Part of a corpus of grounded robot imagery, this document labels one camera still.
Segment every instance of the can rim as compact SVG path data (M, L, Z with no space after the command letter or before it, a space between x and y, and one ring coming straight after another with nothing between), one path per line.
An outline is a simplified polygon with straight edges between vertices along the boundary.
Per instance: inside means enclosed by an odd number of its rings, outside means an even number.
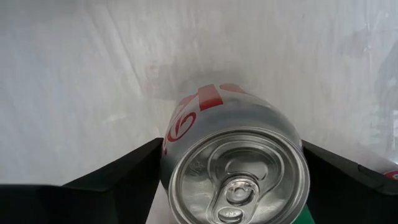
M300 215L300 212L304 208L305 202L307 201L309 195L310 175L307 167L307 162L304 158L304 155L300 152L300 149L284 136L268 129L253 127L231 128L210 134L197 141L182 155L172 173L168 187L169 205L171 207L173 216L181 224L197 224L196 222L193 222L192 219L189 217L189 215L192 214L184 213L183 208L181 207L181 203L183 203L183 201L181 201L181 199L178 197L177 181L182 175L182 167L184 167L185 163L188 161L188 158L195 157L196 154L198 154L201 149L203 149L201 146L203 146L207 142L210 142L212 139L234 132L255 133L260 134L261 136L264 136L266 138L277 138L278 142L282 143L284 146L289 146L289 149L291 149L293 157L295 157L295 159L297 160L297 169L299 170L298 182L295 183L294 189L299 190L296 191L295 194L291 196L291 198L289 198L289 202L284 205L283 209L276 216L266 221L266 223L293 222Z

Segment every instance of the can top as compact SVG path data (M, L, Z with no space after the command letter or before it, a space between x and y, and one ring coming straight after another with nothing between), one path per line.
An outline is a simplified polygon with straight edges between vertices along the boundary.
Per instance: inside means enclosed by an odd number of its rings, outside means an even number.
M180 223L291 223L308 197L300 148L260 128L230 129L192 146L177 164L169 202Z

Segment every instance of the red lettering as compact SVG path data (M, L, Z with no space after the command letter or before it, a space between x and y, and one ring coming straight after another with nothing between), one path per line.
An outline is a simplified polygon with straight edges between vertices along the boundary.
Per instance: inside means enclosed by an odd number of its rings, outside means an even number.
M181 120L182 116L177 120L177 122L175 123L175 137L172 136L172 129L169 129L169 132L167 133L167 140L169 142L175 142L177 140L179 140L180 138L182 138L182 136L185 135L185 133L187 133L187 131L192 127L192 125L194 124L196 118L197 118L197 114L195 112L191 112L188 115L186 115L182 120ZM189 124L188 128L182 132L182 133L178 133L180 131L180 128L185 124L185 122L187 122L187 120L191 118L191 123Z
M220 85L220 89L225 90L225 91L231 91L231 92L235 92L235 93L243 93L243 94L249 95L249 93L246 93L244 90L241 89L241 87L239 87L238 85L232 84L232 83L222 84L222 85ZM175 110L175 112L172 116L171 124L174 124L174 125L171 125L171 127L169 128L167 137L163 143L165 155L167 154L167 149L165 148L166 140L169 142L178 141L193 126L193 124L196 120L197 114L195 112L191 112L188 115L186 115L184 118L182 118L181 113L183 113L183 110L196 97L198 97L200 111L204 111L209 108L223 104L223 99L221 98L220 94L218 93L216 87L213 84L200 87L194 95L190 95L190 96L183 98L180 101L180 103L178 104L177 109ZM181 130L181 127L189 119L190 119L190 124L189 124L188 128L186 130Z
M207 85L198 89L200 111L222 105L223 100L214 85Z
M189 104L193 99L195 99L195 97L197 97L197 95L198 95L198 93L195 93L194 95L186 96L186 97L184 97L184 98L180 101L180 103L178 104L177 108L178 108L179 106L181 106L181 108L178 110L178 112L177 112L177 109L175 109L175 112L174 112L174 114L173 114L173 116L172 116L172 119L171 119L172 122L174 122L174 119L180 115L180 113L182 112L182 110L184 110L185 107L187 107L188 104Z

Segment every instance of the red logo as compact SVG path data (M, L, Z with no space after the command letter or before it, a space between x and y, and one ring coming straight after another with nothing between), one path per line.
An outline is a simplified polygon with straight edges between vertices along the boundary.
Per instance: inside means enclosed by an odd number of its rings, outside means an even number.
M247 94L244 90L242 90L238 85L235 84L222 84L219 86L219 88L224 91ZM167 132L166 138L163 142L165 155L167 154L167 149L165 148L166 143L178 141L193 126L197 118L197 114L195 112L191 112L188 115L184 116L183 110L185 109L185 107L188 106L189 103L191 103L191 101L196 98L198 98L200 111L205 111L209 108L224 104L223 99L221 98L214 85L206 85L200 87L194 95L186 96L184 99L182 99L172 116L172 125L169 127L169 131ZM184 124L187 122L189 122L188 127L185 125L186 128L182 129Z
M392 180L398 180L398 170L386 172L384 175Z
M172 128L169 129L169 132L167 133L167 140L169 142L175 142L182 138L182 136L187 133L187 131L192 127L194 124L195 120L197 118L197 114L195 112L191 112L188 115L186 115L183 119L182 116L176 121L174 125L174 133L172 134ZM185 130L181 130L181 127L189 120L189 126Z

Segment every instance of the silver can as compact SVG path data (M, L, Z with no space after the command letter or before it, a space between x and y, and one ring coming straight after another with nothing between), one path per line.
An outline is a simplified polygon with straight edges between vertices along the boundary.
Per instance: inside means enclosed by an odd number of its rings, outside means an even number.
M309 191L287 118L235 84L184 97L163 144L161 181L183 224L292 223Z

